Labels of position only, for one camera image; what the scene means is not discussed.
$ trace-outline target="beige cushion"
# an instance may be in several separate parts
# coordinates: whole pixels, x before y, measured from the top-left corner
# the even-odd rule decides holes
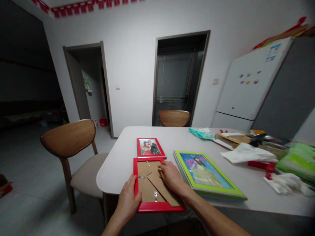
[[[96,175],[108,153],[97,154],[89,158],[72,176],[70,185],[85,194],[102,199],[103,193],[96,184]]]

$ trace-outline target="hand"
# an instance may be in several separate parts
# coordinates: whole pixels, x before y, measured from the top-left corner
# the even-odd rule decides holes
[[[182,191],[187,187],[187,184],[181,178],[181,175],[175,165],[170,161],[165,161],[158,166],[162,169],[161,177],[164,183],[176,194],[182,195]]]
[[[123,186],[114,213],[125,224],[134,217],[142,200],[141,192],[135,197],[134,187],[136,178],[136,175],[131,174],[129,180]]]

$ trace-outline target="red bucket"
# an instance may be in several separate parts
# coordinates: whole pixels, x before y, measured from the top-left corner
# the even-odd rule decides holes
[[[106,120],[106,119],[100,119],[100,120],[99,120],[99,123],[100,123],[100,125],[103,126],[103,127],[104,127],[104,126],[107,126],[107,120]]]

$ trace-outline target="red picture frame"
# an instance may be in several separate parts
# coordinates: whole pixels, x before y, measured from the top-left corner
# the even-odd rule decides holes
[[[156,145],[157,145],[157,148],[159,149],[160,153],[161,154],[157,154],[157,155],[154,155],[154,154],[142,154],[141,153],[141,147],[143,145],[141,145],[143,143],[143,141],[146,141],[146,140],[150,140],[150,141],[155,141]],[[165,156],[165,153],[160,145],[160,143],[158,142],[157,138],[137,138],[137,148],[138,148],[138,158],[151,158],[151,157],[162,157],[164,159],[166,159],[166,156]]]
[[[134,158],[134,175],[138,176],[138,162],[146,162],[146,161],[160,161],[161,164],[164,162],[162,157],[148,157],[148,158]],[[139,182],[138,178],[136,178],[135,182],[135,196],[137,196],[139,192]],[[183,212],[186,211],[185,207],[175,206],[171,207],[168,202],[146,202],[140,203],[138,213],[167,213],[167,212]]]

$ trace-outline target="wooden chair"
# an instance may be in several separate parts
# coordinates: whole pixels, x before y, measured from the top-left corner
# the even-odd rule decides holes
[[[184,127],[190,118],[188,111],[162,110],[160,111],[160,121],[167,127]]]
[[[97,153],[94,138],[95,125],[90,119],[59,126],[40,137],[43,146],[61,161],[72,214],[76,212],[75,188],[82,193],[97,197],[104,215],[103,192],[97,187],[96,175],[108,153]],[[76,155],[90,144],[92,144],[95,155],[71,175],[68,158]]]

